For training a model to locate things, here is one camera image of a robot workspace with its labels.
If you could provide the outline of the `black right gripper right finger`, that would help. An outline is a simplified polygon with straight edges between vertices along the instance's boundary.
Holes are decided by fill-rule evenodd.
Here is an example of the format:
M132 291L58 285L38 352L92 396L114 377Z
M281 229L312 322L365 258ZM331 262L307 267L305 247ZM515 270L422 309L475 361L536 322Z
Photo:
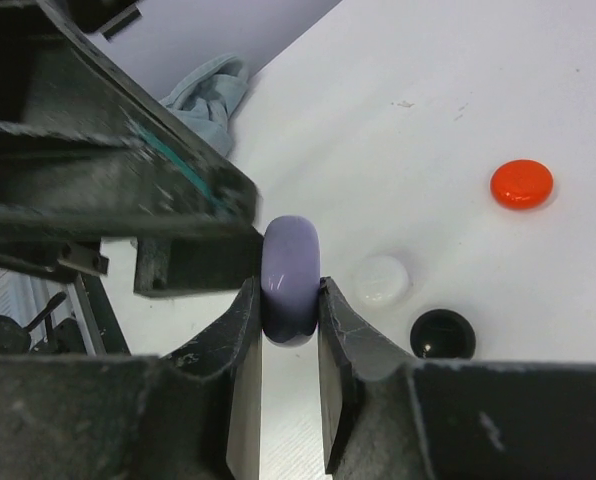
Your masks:
M328 277L318 361L335 479L596 479L596 364L419 359Z

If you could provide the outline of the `orange earbud charging case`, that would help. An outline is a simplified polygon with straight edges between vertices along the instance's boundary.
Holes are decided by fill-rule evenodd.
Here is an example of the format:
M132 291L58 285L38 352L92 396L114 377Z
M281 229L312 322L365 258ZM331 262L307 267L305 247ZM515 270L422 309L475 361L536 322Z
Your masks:
M503 207L529 210L549 199L554 188L554 177L540 162L517 159L495 170L489 188L492 197Z

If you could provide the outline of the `white earbud charging case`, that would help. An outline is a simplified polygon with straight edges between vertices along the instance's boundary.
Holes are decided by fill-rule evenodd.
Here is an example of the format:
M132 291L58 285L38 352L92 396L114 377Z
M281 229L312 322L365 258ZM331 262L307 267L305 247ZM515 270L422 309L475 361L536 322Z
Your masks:
M402 262L388 255L372 256L357 267L353 275L356 296L369 307L383 308L397 302L411 286Z

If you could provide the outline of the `purple earbud charging case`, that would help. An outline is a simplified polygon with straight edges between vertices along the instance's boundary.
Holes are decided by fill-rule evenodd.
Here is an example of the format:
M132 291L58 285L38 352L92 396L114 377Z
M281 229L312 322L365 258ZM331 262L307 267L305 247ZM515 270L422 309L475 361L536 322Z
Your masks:
M317 325L320 245L304 217L281 216L267 227L261 257L262 326L282 346L306 343Z

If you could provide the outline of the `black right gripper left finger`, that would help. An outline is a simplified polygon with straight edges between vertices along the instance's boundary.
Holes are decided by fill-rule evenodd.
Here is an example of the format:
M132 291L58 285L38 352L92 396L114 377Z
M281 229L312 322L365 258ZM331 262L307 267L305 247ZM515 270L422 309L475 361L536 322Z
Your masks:
M0 355L0 479L255 479L260 288L164 358Z

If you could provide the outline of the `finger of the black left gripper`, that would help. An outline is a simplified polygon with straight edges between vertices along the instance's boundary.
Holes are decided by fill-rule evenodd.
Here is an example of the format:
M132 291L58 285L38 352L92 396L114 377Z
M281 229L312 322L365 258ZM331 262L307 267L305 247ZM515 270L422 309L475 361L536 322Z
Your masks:
M258 191L55 1L0 1L0 241L248 230Z
M263 236L140 239L134 293L169 298L238 290L260 271Z

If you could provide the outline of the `light blue cloth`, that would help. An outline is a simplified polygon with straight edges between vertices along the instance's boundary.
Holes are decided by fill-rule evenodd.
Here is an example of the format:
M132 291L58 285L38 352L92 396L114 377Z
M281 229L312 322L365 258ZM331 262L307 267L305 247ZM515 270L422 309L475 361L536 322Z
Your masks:
M248 81L241 57L221 55L194 69L159 103L226 157L234 145L229 122L248 92Z

